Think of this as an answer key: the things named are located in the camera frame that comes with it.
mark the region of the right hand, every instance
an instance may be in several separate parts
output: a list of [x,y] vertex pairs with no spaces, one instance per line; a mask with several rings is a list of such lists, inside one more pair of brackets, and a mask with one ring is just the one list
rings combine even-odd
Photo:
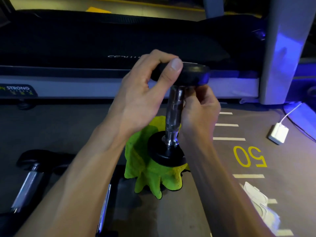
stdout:
[[201,140],[212,141],[221,105],[208,85],[190,89],[182,111],[178,141],[184,151]]

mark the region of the white painted line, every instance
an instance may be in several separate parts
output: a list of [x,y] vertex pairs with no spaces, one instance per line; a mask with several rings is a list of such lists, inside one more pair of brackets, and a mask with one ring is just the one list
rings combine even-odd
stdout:
[[294,236],[294,234],[290,229],[279,229],[276,236]]
[[218,124],[218,123],[216,123],[215,125],[217,125],[217,126],[239,126],[237,124]]
[[232,138],[232,137],[213,137],[216,141],[245,141],[245,138]]
[[277,204],[276,199],[268,199],[268,204]]
[[264,175],[261,174],[235,174],[235,178],[264,178]]

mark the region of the yellow floor marking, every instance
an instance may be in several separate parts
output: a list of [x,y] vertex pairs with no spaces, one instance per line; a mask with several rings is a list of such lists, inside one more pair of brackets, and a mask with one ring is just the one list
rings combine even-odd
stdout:
[[262,174],[234,174],[235,178],[264,178]]
[[218,124],[218,123],[216,123],[215,125],[216,126],[239,126],[237,124]]
[[268,204],[277,204],[276,199],[268,199]]
[[245,138],[234,138],[234,137],[213,137],[216,141],[245,141]]
[[111,13],[110,11],[106,11],[95,7],[89,7],[86,12]]
[[143,6],[150,6],[150,7],[162,7],[162,8],[185,10],[185,11],[204,12],[204,9],[201,9],[201,8],[177,7],[177,6],[153,4],[153,3],[138,2],[138,1],[127,1],[127,0],[98,0],[98,1],[110,1],[110,2],[126,3],[126,4],[133,4],[133,5],[143,5]]
[[294,236],[294,234],[290,229],[279,229],[276,236]]

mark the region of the green towel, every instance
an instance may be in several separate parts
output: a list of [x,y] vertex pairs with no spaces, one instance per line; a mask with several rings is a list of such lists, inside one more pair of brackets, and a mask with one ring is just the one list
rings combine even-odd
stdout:
[[127,160],[124,176],[127,179],[137,177],[135,192],[139,193],[145,185],[157,199],[162,198],[160,183],[167,189],[176,191],[182,187],[181,172],[188,169],[188,164],[179,167],[166,167],[153,161],[147,153],[149,137],[166,128],[166,117],[155,117],[148,126],[132,135],[125,147]]

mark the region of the yellow painted number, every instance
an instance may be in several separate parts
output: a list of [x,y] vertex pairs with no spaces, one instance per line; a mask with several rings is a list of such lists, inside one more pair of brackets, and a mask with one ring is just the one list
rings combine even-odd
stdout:
[[[247,164],[244,164],[241,162],[241,160],[239,159],[238,157],[238,154],[237,154],[237,149],[241,149],[243,151],[243,153],[245,154],[246,156],[246,159],[247,159]],[[249,155],[255,159],[255,160],[261,160],[262,161],[262,164],[256,164],[256,167],[267,167],[267,163],[265,162],[265,159],[263,157],[263,155],[261,155],[260,157],[255,157],[252,153],[252,149],[255,149],[256,151],[258,152],[261,152],[257,147],[254,147],[254,146],[250,146],[248,148],[248,152],[249,152]],[[245,149],[241,146],[235,146],[234,147],[234,155],[236,157],[236,160],[238,161],[238,163],[243,166],[243,167],[250,167],[251,166],[251,161],[250,161],[250,158],[249,158],[249,155],[247,153],[247,151],[245,151]]]
[[261,155],[260,157],[255,157],[255,156],[252,154],[252,152],[251,152],[252,149],[255,149],[255,150],[258,151],[258,152],[261,152],[261,151],[260,151],[257,147],[254,147],[254,146],[250,146],[250,147],[248,148],[249,155],[250,155],[252,158],[254,158],[254,159],[256,159],[256,160],[262,160],[262,164],[256,164],[256,167],[267,167],[267,164],[266,164],[266,162],[265,162],[265,159],[264,159],[263,155]]
[[[247,158],[247,164],[246,164],[246,165],[243,164],[243,163],[240,161],[240,159],[239,159],[239,157],[238,157],[238,155],[237,155],[237,149],[241,149],[241,150],[243,151],[243,153],[245,154],[245,156],[246,156],[246,158]],[[250,167],[251,162],[250,162],[250,159],[249,159],[249,155],[247,154],[247,152],[245,151],[245,149],[244,149],[243,147],[235,146],[235,147],[234,147],[234,154],[235,154],[236,160],[238,161],[238,163],[239,163],[241,166],[243,166],[243,167]]]

